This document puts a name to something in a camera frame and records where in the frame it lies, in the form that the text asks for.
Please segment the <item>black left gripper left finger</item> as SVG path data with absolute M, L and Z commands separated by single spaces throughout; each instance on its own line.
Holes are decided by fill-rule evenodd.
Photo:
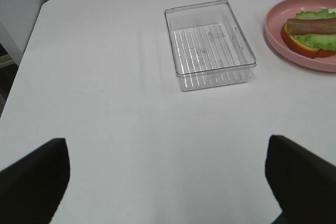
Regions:
M 64 138 L 52 139 L 1 171 L 1 223 L 50 223 L 70 180 Z

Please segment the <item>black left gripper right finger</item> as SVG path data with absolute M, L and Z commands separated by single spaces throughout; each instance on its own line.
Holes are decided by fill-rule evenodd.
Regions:
M 335 223 L 335 166 L 282 135 L 269 139 L 265 176 L 282 212 L 274 223 Z

